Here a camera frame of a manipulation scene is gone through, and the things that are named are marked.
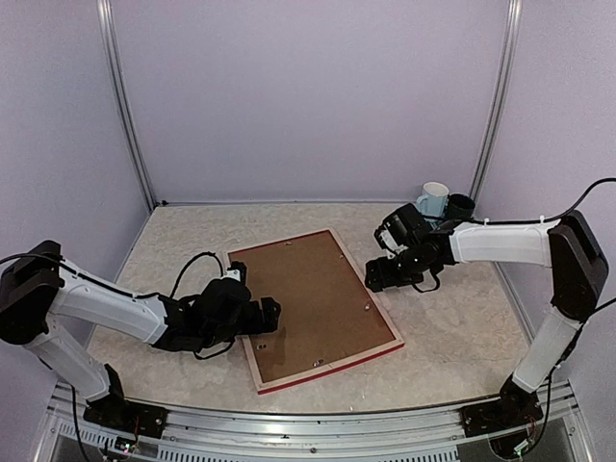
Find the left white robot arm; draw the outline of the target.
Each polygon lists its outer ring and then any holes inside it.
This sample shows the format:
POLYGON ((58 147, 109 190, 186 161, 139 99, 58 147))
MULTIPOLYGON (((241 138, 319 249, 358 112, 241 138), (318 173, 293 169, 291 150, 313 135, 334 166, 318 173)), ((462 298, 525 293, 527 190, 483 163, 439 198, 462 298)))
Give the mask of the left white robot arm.
POLYGON ((140 294, 73 265, 54 241, 1 260, 1 339, 22 346, 68 382, 110 425, 135 418, 117 373, 93 359, 62 326, 64 317, 87 321, 169 352, 232 345, 239 336, 273 333, 281 306, 256 300, 246 286, 247 268, 234 262, 202 293, 181 298, 140 294))

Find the aluminium front rail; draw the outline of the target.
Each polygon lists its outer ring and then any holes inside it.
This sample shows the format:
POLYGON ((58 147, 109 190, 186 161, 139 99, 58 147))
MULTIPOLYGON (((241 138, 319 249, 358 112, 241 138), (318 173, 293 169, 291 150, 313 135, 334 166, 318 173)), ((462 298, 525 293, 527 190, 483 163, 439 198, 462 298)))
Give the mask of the aluminium front rail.
POLYGON ((494 461, 499 439, 466 435, 462 402, 335 414, 259 414, 169 405, 160 438, 140 435, 134 452, 118 450, 127 433, 74 422, 82 409, 59 383, 38 430, 34 461, 494 461))

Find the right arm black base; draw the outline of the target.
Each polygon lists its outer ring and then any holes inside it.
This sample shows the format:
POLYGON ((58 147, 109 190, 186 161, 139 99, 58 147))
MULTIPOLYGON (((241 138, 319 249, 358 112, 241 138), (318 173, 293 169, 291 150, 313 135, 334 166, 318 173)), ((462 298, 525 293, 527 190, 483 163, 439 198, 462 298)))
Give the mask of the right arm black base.
POLYGON ((491 401, 463 406, 461 423, 467 438, 541 421, 544 413, 537 392, 527 392, 510 375, 491 401))

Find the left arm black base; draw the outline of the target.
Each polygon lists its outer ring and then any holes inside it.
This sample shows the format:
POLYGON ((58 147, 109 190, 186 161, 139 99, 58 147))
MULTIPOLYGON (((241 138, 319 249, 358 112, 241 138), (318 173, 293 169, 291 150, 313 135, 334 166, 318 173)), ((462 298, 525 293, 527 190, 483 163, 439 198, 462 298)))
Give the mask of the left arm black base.
POLYGON ((110 382, 108 394, 100 399, 87 400, 84 420, 131 433, 135 437, 161 439, 167 423, 168 410, 162 406, 127 399, 117 372, 108 364, 105 364, 104 368, 110 382))

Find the aluminium corner post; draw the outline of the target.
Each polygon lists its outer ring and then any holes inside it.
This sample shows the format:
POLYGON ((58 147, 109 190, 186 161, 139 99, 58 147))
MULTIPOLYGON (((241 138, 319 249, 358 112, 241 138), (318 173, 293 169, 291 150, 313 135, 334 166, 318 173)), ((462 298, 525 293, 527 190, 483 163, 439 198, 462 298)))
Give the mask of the aluminium corner post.
POLYGON ((124 139, 128 147, 129 158, 135 170, 138 186, 145 206, 152 213, 158 205, 156 194, 151 184, 135 127, 126 86, 123 79, 121 58, 116 38, 112 2, 97 0, 96 10, 102 36, 104 53, 109 68, 112 90, 116 102, 124 139))
POLYGON ((493 158, 501 118, 508 93, 511 72, 514 67, 517 41, 523 8, 522 0, 510 0, 507 4, 507 15, 500 52, 496 83, 490 104, 486 129, 482 138, 479 158, 475 167, 470 197, 477 202, 486 182, 491 160, 493 158))

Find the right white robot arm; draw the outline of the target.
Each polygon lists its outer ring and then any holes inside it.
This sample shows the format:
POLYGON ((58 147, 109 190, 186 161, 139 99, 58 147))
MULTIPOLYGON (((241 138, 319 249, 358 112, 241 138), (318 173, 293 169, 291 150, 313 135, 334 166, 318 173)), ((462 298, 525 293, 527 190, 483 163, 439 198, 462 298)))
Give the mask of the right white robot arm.
POLYGON ((430 224, 407 204, 387 216, 374 238, 383 257, 366 263, 365 285, 374 293, 411 286, 446 266, 474 262, 529 264, 552 272, 551 311, 526 356, 507 380, 514 390, 494 403, 492 417, 515 425, 535 392, 574 347, 583 326, 597 312, 609 266, 583 214, 521 222, 450 219, 430 224))

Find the right aluminium corner post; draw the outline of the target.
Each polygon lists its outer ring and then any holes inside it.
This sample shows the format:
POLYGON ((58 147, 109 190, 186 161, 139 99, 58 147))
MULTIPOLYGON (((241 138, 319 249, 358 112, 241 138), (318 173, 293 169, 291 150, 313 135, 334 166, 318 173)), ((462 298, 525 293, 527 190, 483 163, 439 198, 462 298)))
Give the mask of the right aluminium corner post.
POLYGON ((501 118, 508 93, 511 72, 514 67, 517 41, 523 8, 522 0, 510 0, 507 4, 507 15, 500 52, 496 83, 490 104, 486 129, 482 138, 479 158, 475 167, 470 197, 477 202, 486 182, 491 160, 493 158, 501 118))

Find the left aluminium corner post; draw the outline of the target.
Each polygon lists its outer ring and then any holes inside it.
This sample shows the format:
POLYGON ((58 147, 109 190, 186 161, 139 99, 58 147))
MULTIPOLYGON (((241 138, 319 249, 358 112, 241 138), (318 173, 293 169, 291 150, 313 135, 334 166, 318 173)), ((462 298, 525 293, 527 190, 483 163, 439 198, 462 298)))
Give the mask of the left aluminium corner post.
POLYGON ((112 2, 97 0, 96 10, 102 36, 104 53, 109 68, 112 90, 116 102, 124 139, 128 147, 129 158, 135 170, 138 186, 145 206, 152 213, 158 205, 156 194, 151 184, 135 127, 126 86, 123 79, 121 58, 116 38, 112 2))

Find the dark green mug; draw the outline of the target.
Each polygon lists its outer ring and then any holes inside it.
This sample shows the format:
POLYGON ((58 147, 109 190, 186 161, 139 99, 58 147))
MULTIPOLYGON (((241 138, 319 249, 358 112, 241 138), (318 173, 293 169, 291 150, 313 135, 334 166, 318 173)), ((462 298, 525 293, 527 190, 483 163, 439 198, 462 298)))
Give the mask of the dark green mug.
POLYGON ((462 193, 452 193, 448 197, 444 211, 445 220, 469 221, 474 217, 475 202, 462 193))

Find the light blue mug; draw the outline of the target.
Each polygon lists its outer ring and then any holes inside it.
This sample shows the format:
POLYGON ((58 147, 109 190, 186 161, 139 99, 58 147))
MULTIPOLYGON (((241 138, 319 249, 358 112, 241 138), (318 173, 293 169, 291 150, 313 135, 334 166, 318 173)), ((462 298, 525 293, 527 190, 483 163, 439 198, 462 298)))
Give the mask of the light blue mug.
POLYGON ((427 217, 439 218, 445 211, 449 188, 439 182, 423 184, 422 194, 416 200, 418 211, 427 217))

